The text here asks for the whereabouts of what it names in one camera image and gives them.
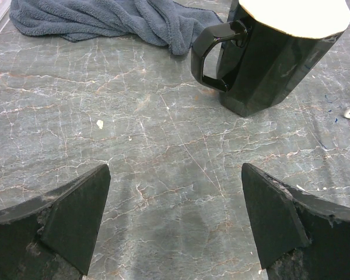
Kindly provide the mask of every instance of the towel fold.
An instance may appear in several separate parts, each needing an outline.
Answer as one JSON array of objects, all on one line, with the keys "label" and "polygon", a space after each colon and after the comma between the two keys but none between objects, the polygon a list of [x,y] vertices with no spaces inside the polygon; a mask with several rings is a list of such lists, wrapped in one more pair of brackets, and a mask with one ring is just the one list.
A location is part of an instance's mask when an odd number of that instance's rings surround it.
[{"label": "towel fold", "polygon": [[204,28],[221,23],[211,10],[172,0],[12,0],[9,17],[27,36],[58,35],[71,42],[137,34],[175,55],[187,53]]}]

